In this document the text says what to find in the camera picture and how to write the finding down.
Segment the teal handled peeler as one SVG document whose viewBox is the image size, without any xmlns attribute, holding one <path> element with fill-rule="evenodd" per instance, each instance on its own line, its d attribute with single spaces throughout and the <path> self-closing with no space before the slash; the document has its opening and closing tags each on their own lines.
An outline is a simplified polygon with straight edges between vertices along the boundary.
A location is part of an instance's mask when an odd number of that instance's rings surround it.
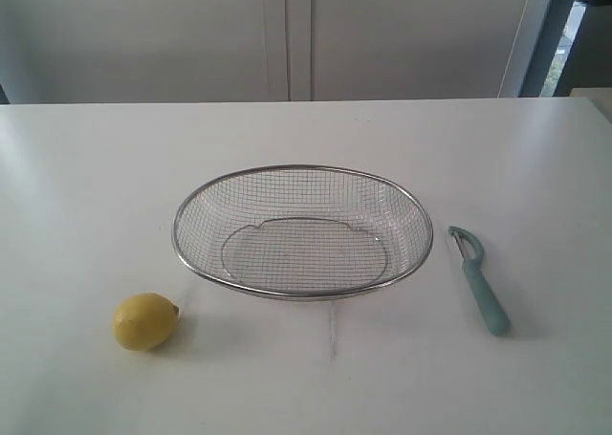
<svg viewBox="0 0 612 435">
<path fill-rule="evenodd" d="M 488 331 L 503 337 L 511 330 L 511 322 L 496 297 L 491 285 L 482 273 L 485 250 L 479 239 L 469 231 L 450 226 L 448 234 L 453 237 L 462 255 L 462 271 Z"/>
</svg>

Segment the yellow lemon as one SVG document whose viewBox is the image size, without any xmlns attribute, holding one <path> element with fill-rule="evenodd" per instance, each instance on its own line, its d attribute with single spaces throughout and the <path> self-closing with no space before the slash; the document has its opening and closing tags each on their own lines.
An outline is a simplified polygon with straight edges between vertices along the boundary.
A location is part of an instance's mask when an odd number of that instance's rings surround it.
<svg viewBox="0 0 612 435">
<path fill-rule="evenodd" d="M 149 351 L 169 339 L 179 315 L 180 309 L 160 294 L 136 294 L 125 299 L 114 313 L 115 340 L 129 351 Z"/>
</svg>

